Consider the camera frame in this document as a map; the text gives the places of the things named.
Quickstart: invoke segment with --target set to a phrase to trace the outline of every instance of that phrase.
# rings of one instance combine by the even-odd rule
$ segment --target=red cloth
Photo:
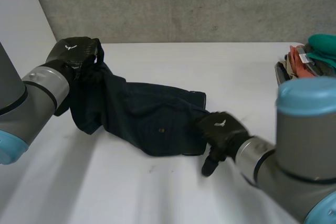
[[[297,50],[297,46],[292,47],[290,46],[290,65],[292,66],[293,73],[296,74],[299,78],[312,78],[315,77],[311,72],[308,71],[307,66],[302,63],[299,52]]]

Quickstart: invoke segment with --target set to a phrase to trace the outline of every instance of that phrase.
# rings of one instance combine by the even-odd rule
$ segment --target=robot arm
[[[98,39],[63,39],[55,44],[47,63],[21,80],[0,44],[0,164],[16,162],[51,116],[68,110],[72,82],[90,75],[102,56]]]
[[[0,73],[0,164],[11,164],[28,150],[68,95],[74,70],[56,59],[21,80],[0,44]]]
[[[336,223],[336,79],[286,82],[277,99],[277,144],[250,136],[234,117],[196,122],[212,146],[202,173],[231,157],[249,184],[300,223]]]

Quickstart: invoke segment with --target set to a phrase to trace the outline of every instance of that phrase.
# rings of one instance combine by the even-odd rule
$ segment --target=black glove
[[[211,145],[209,156],[202,167],[202,174],[210,176],[219,162],[227,156],[235,159],[240,146],[249,138],[248,131],[232,115],[216,112],[206,115],[195,122],[203,138]]]
[[[51,50],[46,62],[63,60],[76,72],[76,79],[84,78],[89,69],[97,63],[103,63],[104,51],[99,39],[72,37],[61,39]]]
[[[97,74],[97,71],[94,71],[94,69],[103,63],[103,60],[104,51],[99,39],[72,37],[58,41],[51,50],[46,62],[47,64],[65,62],[73,68],[75,72],[74,80],[76,80],[72,83],[74,84],[78,81],[90,80],[92,82],[93,80],[100,79],[99,76],[92,77],[92,75]],[[58,107],[54,115],[60,116],[69,109],[69,95]]]

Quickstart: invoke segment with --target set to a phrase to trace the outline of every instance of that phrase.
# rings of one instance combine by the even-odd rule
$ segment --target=glove logo
[[[215,123],[214,125],[224,127],[225,123],[226,123],[226,120],[224,120],[222,123]]]
[[[75,48],[75,47],[77,47],[77,45],[75,45],[75,46],[73,46],[73,47],[68,47],[67,45],[65,45],[65,48],[69,51],[70,49],[72,49],[72,48]]]

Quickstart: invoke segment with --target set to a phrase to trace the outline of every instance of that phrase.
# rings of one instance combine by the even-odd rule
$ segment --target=white table surface
[[[274,64],[289,45],[297,43],[103,48],[114,74],[203,91],[209,111],[229,111],[274,143]],[[0,166],[0,224],[296,223],[231,161],[202,177],[206,155],[150,157],[102,129],[80,132],[67,112],[48,122],[17,163]]]

